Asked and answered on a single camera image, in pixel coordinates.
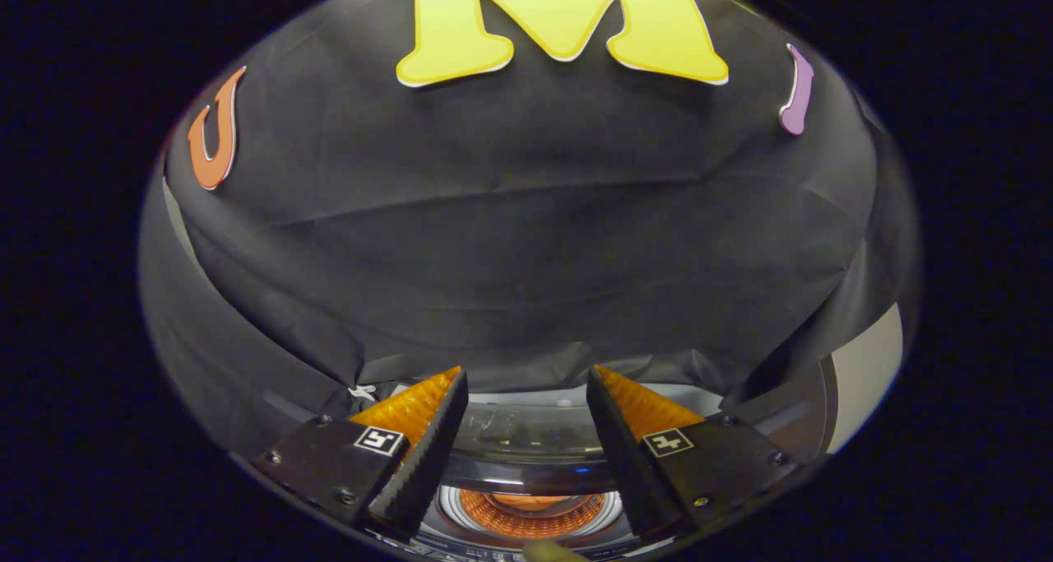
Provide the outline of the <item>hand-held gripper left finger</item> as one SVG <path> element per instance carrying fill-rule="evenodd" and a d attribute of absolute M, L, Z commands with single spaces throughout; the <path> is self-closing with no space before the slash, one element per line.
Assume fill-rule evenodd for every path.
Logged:
<path fill-rule="evenodd" d="M 339 527 L 409 540 L 443 479 L 468 401 L 466 372 L 441 372 L 351 417 L 314 417 L 251 468 Z"/>

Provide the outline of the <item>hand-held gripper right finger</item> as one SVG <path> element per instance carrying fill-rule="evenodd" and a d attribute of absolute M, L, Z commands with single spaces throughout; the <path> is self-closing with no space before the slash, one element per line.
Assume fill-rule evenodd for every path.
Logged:
<path fill-rule="evenodd" d="M 643 540 L 721 531 L 800 469 L 739 417 L 708 419 L 602 366 L 589 373 L 587 405 L 629 528 Z"/>

